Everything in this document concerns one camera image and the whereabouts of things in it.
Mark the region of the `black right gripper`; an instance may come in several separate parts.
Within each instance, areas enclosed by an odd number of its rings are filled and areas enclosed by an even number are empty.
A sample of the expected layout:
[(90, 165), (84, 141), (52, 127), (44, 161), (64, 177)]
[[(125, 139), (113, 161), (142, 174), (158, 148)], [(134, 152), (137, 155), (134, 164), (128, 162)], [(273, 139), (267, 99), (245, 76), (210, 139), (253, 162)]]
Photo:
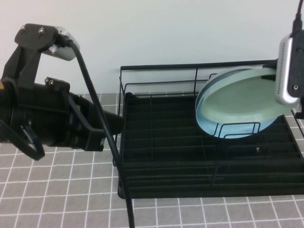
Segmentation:
[[(277, 69), (277, 60), (271, 60), (263, 64), (262, 68), (271, 68), (271, 69)], [(261, 79), (263, 80), (275, 80), (276, 75), (264, 75), (261, 76)], [(298, 107), (298, 111), (294, 114), (295, 119), (303, 119), (304, 118), (304, 97), (295, 97), (295, 106)]]

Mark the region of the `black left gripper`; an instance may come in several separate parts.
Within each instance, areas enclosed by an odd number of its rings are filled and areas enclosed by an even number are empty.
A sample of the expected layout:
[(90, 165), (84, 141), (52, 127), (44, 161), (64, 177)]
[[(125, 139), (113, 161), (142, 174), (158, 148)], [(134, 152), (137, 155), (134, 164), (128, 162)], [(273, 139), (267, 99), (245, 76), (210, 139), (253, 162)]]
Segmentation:
[[(70, 91), (70, 84), (50, 80), (18, 91), (18, 106), (25, 109), (26, 120), (42, 144), (84, 151), (102, 151), (105, 134), (94, 104)], [(106, 111), (112, 135), (123, 130), (124, 119)]]

